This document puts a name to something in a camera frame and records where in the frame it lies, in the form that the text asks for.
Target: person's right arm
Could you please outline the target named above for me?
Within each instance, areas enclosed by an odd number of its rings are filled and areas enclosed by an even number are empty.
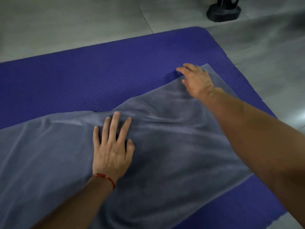
[[[188,92],[215,116],[235,153],[305,227],[305,136],[214,87],[207,72],[177,68]]]

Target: person's left arm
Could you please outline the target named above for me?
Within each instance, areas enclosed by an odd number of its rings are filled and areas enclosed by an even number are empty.
[[[101,143],[98,138],[98,127],[96,126],[93,131],[93,175],[101,173],[114,182],[125,174],[135,150],[131,140],[127,141],[125,149],[125,138],[131,118],[125,121],[116,140],[119,117],[120,114],[115,112],[112,120],[110,117],[106,118]],[[87,228],[112,188],[111,181],[93,176],[82,190],[67,199],[31,229]]]

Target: person's left hand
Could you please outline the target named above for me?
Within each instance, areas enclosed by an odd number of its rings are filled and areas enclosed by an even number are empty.
[[[116,140],[119,118],[120,113],[115,112],[112,120],[110,117],[105,119],[101,144],[98,138],[98,127],[94,127],[93,130],[93,175],[102,173],[109,176],[114,182],[126,173],[135,150],[131,139],[127,141],[127,148],[125,150],[125,139],[132,121],[130,117],[125,121]]]

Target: red bracelet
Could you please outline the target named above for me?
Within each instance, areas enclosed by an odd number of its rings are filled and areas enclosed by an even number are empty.
[[[115,183],[114,183],[114,181],[112,180],[112,178],[108,177],[107,175],[102,174],[102,173],[97,173],[97,174],[95,174],[93,177],[101,177],[101,178],[108,179],[108,180],[111,181],[111,183],[112,183],[112,187],[113,187],[112,190],[115,189]]]

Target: hand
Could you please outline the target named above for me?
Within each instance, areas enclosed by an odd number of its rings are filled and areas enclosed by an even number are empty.
[[[93,130],[93,175],[102,173],[109,176],[114,182],[122,177],[132,161],[135,146],[132,140],[127,141],[125,150],[125,138],[132,119],[129,117],[121,128],[120,135],[116,140],[116,131],[120,113],[115,112],[113,118],[107,117],[102,131],[102,143],[98,138],[98,127]]]
[[[185,63],[183,67],[178,67],[176,70],[186,77],[186,80],[183,79],[182,83],[194,98],[199,99],[202,96],[209,95],[215,89],[208,72],[202,71],[200,66]]]

